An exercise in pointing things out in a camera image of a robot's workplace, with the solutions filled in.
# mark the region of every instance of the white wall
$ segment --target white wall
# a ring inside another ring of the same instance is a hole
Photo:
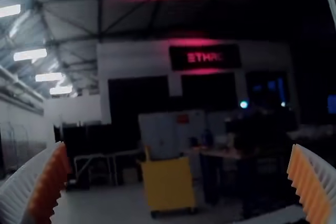
[[[169,46],[206,46],[232,43],[239,46],[242,62],[242,68],[234,71],[238,100],[247,98],[246,71],[285,70],[288,71],[291,102],[295,107],[297,99],[293,85],[291,56],[287,44],[267,41],[255,42],[209,39],[115,42],[100,44],[97,48],[102,122],[111,122],[108,90],[109,79],[166,75],[169,79],[170,95],[182,95],[181,75],[198,73],[197,70],[172,71]],[[216,72],[226,72],[226,70],[216,70]]]
[[[44,115],[56,126],[61,123],[101,121],[100,95],[46,100]]]
[[[43,116],[0,101],[0,130],[3,140],[14,132],[16,141],[55,143],[54,127]]]

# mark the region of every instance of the metal frame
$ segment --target metal frame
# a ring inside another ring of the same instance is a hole
[[[175,27],[161,27],[156,28],[155,27],[155,21],[157,20],[157,17],[160,13],[161,7],[162,7],[162,0],[155,0],[150,20],[146,26],[145,29],[134,29],[134,30],[124,30],[124,31],[116,31],[112,32],[113,28],[118,25],[120,22],[134,14],[138,9],[146,5],[147,3],[151,2],[152,0],[143,0],[139,3],[135,3],[132,8],[130,8],[128,11],[126,11],[124,14],[120,15],[118,18],[116,18],[113,22],[111,22],[105,29],[103,27],[103,0],[97,0],[98,1],[98,15],[97,15],[97,32],[90,31],[89,29],[83,27],[83,25],[78,24],[76,21],[70,20],[69,18],[60,16],[58,14],[55,14],[53,11],[51,11],[48,7],[46,7],[48,4],[56,3],[56,2],[71,2],[76,0],[45,0],[43,2],[39,0],[33,0],[35,2],[35,9],[37,12],[40,13],[42,24],[47,31],[47,41],[44,43],[33,43],[33,44],[22,44],[22,45],[16,45],[14,43],[11,43],[11,40],[8,35],[6,35],[6,39],[8,40],[9,47],[8,48],[2,48],[0,51],[12,51],[12,50],[20,50],[25,49],[29,47],[39,47],[44,46],[48,48],[53,48],[56,50],[56,58],[59,61],[59,64],[61,66],[61,70],[64,71],[65,74],[68,74],[68,77],[71,82],[75,83],[77,80],[73,78],[71,73],[81,73],[85,78],[87,78],[90,81],[93,81],[94,83],[97,83],[97,80],[92,78],[91,75],[87,74],[88,71],[96,71],[97,68],[92,69],[78,69],[73,70],[71,69],[71,66],[78,66],[78,65],[86,65],[86,64],[92,64],[96,66],[96,61],[94,60],[87,60],[84,57],[78,55],[77,53],[66,49],[62,47],[61,45],[64,45],[66,43],[70,42],[77,42],[77,41],[87,41],[87,40],[98,40],[98,42],[102,42],[104,39],[139,39],[139,38],[149,38],[153,36],[154,38],[165,38],[169,37],[171,33],[174,34],[174,37],[186,37],[186,34],[188,34],[188,37],[198,37],[199,34],[193,33],[195,30],[197,30],[197,27],[188,27],[185,24],[176,25]],[[66,39],[55,39],[52,31],[46,21],[45,18],[45,12],[53,15],[54,17],[58,18],[60,21],[70,24],[83,32],[85,32],[82,36],[76,36],[72,38],[66,38]],[[214,38],[223,38],[225,37],[225,34],[223,34],[222,31],[216,31],[216,29],[209,29],[208,31],[209,37]],[[80,59],[80,62],[74,62],[74,63],[66,63],[66,59],[61,57],[61,51],[66,51],[69,54],[73,55],[74,57]]]

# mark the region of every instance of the blue light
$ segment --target blue light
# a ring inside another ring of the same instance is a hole
[[[241,102],[240,102],[240,107],[241,107],[242,109],[246,109],[246,108],[248,107],[248,102],[247,102],[247,101],[241,101]]]

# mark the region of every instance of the red light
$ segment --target red light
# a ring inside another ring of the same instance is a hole
[[[223,43],[222,40],[214,40],[214,39],[172,39],[170,40],[170,44],[172,46],[214,46]]]
[[[206,68],[206,69],[195,69],[195,70],[187,70],[183,71],[183,74],[190,74],[190,75],[206,75],[206,74],[214,74],[214,73],[222,73],[222,69],[216,68]]]

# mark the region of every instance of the dark doorway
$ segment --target dark doorway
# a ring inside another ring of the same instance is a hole
[[[255,71],[246,74],[246,83],[250,102],[259,106],[272,97],[278,105],[289,102],[287,73],[285,71]]]
[[[183,97],[194,109],[237,108],[234,73],[182,76]]]
[[[111,123],[121,141],[140,139],[138,116],[166,111],[169,86],[166,76],[109,80]]]

